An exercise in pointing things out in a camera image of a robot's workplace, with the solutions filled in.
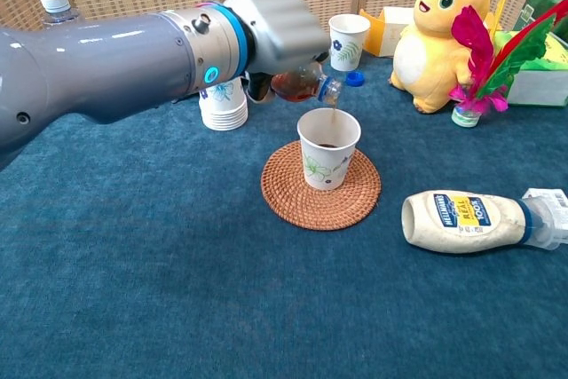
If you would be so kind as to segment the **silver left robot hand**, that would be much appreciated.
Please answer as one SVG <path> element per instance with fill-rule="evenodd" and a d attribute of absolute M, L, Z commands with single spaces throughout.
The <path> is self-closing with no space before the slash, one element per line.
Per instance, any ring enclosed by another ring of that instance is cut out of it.
<path fill-rule="evenodd" d="M 248 97 L 257 104 L 274 98 L 274 76 L 328 56 L 330 37 L 304 0 L 225 0 L 224 6 L 252 38 L 244 75 Z"/>

